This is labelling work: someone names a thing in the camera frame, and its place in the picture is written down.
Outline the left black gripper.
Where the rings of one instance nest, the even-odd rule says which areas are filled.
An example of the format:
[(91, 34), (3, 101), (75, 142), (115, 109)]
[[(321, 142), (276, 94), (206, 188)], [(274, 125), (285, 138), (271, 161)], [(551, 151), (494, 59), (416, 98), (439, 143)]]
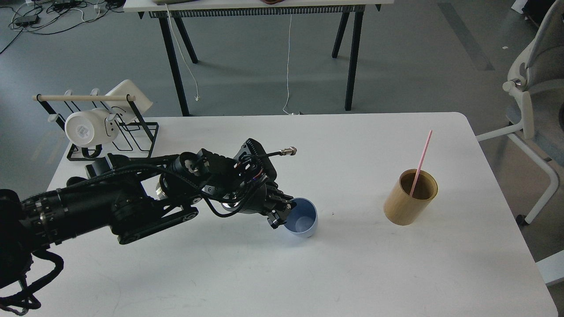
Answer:
[(260, 214), (267, 216), (269, 225), (276, 229), (286, 224), (289, 209), (296, 203), (293, 197), (286, 195), (275, 182), (276, 175), (263, 174), (235, 203), (222, 203), (224, 210), (230, 214)]

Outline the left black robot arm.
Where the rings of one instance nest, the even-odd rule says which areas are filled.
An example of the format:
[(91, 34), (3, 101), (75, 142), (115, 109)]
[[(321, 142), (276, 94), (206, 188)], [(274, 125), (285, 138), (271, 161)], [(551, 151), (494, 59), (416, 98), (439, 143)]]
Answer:
[(276, 229), (286, 223), (295, 203), (275, 182), (273, 156), (294, 156), (297, 150), (266, 153), (244, 144), (234, 157), (201, 150), (153, 158), (108, 154), (86, 166), (87, 178), (69, 178), (64, 188), (20, 200), (1, 190), (1, 287), (26, 274), (32, 257), (62, 263), (48, 255), (53, 244), (109, 227), (121, 245), (189, 221), (204, 201), (213, 214), (260, 214)]

